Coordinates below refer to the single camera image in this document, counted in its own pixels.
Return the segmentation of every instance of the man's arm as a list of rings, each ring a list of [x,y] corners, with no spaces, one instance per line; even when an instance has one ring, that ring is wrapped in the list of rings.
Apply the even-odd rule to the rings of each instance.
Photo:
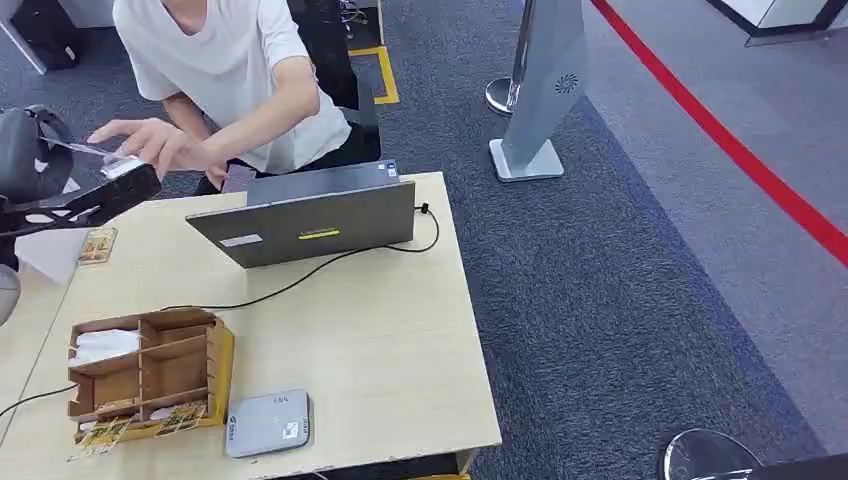
[[[318,85],[307,57],[280,60],[273,70],[276,89],[243,119],[203,142],[216,159],[235,158],[282,136],[320,109]]]
[[[209,126],[203,121],[203,112],[185,93],[180,92],[162,100],[162,106],[174,125],[198,142],[212,136]],[[227,178],[226,161],[206,169],[206,178],[218,190],[224,188],[224,180]]]
[[[274,65],[276,90],[245,118],[199,141],[158,118],[112,120],[88,138],[100,143],[117,135],[127,135],[118,152],[138,154],[153,164],[160,177],[170,170],[208,170],[237,158],[291,130],[320,109],[318,85],[308,57],[289,57]]]
[[[203,121],[203,113],[200,108],[191,101],[185,93],[178,93],[162,100],[165,112],[171,117],[180,130],[191,135],[198,142],[202,142],[212,136],[206,122]]]

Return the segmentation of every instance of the man's hand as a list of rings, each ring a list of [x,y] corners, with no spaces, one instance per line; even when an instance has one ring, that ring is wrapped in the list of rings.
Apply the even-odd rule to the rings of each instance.
[[[137,155],[156,168],[160,179],[171,170],[200,170],[216,177],[226,176],[221,161],[202,142],[158,118],[112,120],[91,134],[88,142],[101,143],[118,135],[129,138],[116,153]]]

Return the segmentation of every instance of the gray carpet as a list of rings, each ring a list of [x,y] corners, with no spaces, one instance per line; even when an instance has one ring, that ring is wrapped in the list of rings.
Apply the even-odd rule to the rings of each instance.
[[[553,138],[564,178],[498,183],[486,144],[505,122],[481,94],[508,71],[515,5],[385,9],[401,103],[381,109],[384,151],[407,173],[445,172],[504,436],[474,477],[653,478],[658,449],[695,426],[737,436],[767,463],[823,454],[591,103]],[[136,96],[116,39],[102,35],[74,71],[3,74],[0,104],[52,105],[80,133],[116,114],[156,114]],[[186,194],[190,181],[170,179],[164,194]]]
[[[734,135],[846,231],[848,35],[746,48],[747,35],[704,0],[610,3]],[[600,14],[585,18],[593,105],[822,444],[848,452],[838,420],[848,419],[848,269],[707,137]]]

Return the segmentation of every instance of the cardboard organizer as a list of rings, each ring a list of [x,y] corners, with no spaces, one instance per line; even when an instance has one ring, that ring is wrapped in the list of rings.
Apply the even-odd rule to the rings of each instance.
[[[139,350],[85,365],[68,367],[79,385],[68,403],[77,424],[138,415],[121,441],[152,437],[162,420],[157,409],[205,400],[198,426],[223,425],[230,396],[234,337],[224,322],[201,309],[179,309],[95,320],[75,325],[71,346],[81,333],[138,330]],[[69,350],[69,358],[75,355]],[[77,428],[76,440],[84,433]]]

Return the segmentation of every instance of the red floor tape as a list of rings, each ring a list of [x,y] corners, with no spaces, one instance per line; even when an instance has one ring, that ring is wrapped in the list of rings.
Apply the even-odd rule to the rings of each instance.
[[[783,180],[753,154],[748,147],[733,136],[718,119],[695,98],[674,76],[654,52],[645,45],[606,0],[592,0],[618,36],[639,57],[639,60],[656,77],[663,88],[686,110],[713,141],[727,153],[736,165],[777,203],[798,225],[807,231],[842,265],[848,267],[848,236],[842,233],[824,215],[795,193]]]

